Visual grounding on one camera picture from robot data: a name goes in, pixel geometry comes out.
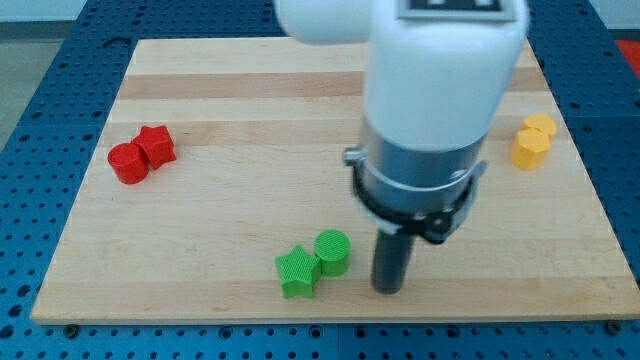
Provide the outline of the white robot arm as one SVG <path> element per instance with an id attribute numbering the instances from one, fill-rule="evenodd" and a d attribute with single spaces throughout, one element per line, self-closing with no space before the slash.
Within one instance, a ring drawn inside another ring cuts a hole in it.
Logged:
<path id="1" fill-rule="evenodd" d="M 364 125 L 345 150 L 379 229 L 445 241 L 464 221 L 478 153 L 526 39 L 514 1 L 277 0 L 277 20 L 310 45 L 364 43 Z"/>

